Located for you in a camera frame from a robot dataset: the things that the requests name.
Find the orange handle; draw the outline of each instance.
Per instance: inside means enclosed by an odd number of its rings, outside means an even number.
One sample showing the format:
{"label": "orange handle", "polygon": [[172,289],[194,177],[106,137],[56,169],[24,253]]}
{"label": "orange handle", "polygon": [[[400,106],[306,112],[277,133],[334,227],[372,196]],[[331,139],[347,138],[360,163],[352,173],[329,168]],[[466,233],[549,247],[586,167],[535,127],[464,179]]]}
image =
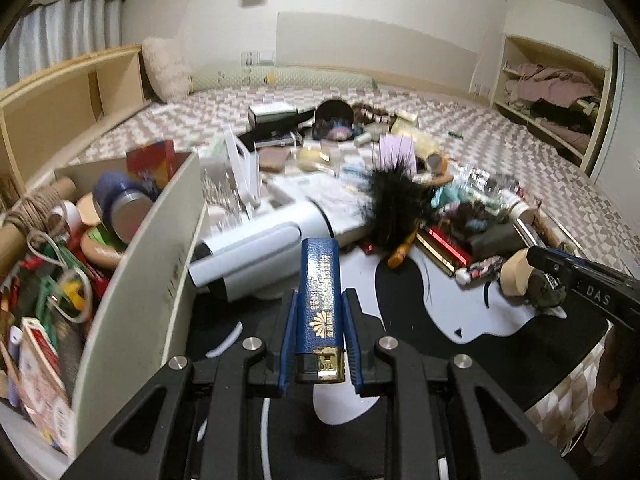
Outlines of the orange handle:
{"label": "orange handle", "polygon": [[406,258],[409,250],[411,249],[411,245],[414,243],[415,235],[418,232],[418,228],[415,228],[414,232],[408,235],[407,238],[404,239],[404,242],[398,246],[398,248],[394,251],[394,253],[389,256],[389,259],[386,261],[386,266],[389,269],[395,269],[399,267],[404,259]]}

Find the blue lighter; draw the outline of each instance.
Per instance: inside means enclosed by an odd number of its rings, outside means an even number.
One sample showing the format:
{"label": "blue lighter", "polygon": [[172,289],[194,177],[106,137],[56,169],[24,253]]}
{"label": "blue lighter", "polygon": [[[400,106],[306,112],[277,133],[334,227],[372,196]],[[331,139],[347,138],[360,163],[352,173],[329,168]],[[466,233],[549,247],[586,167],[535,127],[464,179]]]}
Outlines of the blue lighter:
{"label": "blue lighter", "polygon": [[296,381],[344,382],[342,297],[338,242],[302,241],[296,312]]}

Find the cushion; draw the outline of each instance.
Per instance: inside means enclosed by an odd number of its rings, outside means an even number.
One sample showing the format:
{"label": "cushion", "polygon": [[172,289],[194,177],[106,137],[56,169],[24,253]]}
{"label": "cushion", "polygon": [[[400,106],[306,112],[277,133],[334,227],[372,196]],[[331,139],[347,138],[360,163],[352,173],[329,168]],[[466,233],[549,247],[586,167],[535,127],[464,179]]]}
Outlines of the cushion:
{"label": "cushion", "polygon": [[142,59],[156,95],[165,103],[186,99],[191,89],[190,70],[175,40],[146,38],[142,42]]}
{"label": "cushion", "polygon": [[375,88],[372,77],[299,66],[238,66],[210,64],[193,73],[191,90],[238,88],[241,86],[300,86],[305,88]]}

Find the pink blanket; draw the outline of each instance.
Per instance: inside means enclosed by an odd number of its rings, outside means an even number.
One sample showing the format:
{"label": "pink blanket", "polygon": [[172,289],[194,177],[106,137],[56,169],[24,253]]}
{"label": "pink blanket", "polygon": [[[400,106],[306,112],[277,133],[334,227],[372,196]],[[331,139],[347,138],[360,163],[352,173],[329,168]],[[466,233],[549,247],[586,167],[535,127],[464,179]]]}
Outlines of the pink blanket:
{"label": "pink blanket", "polygon": [[511,92],[511,102],[518,99],[534,102],[544,99],[568,108],[580,98],[600,94],[587,76],[568,68],[544,68],[524,63],[518,72],[520,80]]}

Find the bed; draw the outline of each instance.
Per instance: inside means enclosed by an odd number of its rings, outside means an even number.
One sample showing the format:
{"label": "bed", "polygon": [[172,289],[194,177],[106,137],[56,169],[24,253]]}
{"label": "bed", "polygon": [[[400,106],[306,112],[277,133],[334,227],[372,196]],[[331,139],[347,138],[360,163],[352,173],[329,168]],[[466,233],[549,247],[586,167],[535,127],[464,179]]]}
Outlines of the bed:
{"label": "bed", "polygon": [[[325,99],[366,101],[389,111],[418,113],[420,127],[434,135],[451,157],[489,171],[512,173],[543,201],[586,250],[588,257],[624,270],[616,251],[640,259],[640,237],[633,234],[606,197],[588,183],[578,167],[555,149],[489,108],[428,99],[391,89],[241,88],[198,92],[171,105],[153,104],[93,142],[71,163],[124,154],[129,148],[159,139],[173,139],[177,150],[197,146],[215,135],[223,123],[237,133],[248,126],[247,107],[255,102],[286,100],[299,108]],[[463,134],[458,139],[449,131]],[[594,341],[581,362],[552,391],[527,410],[530,420],[549,442],[562,448],[589,420],[604,338]]]}

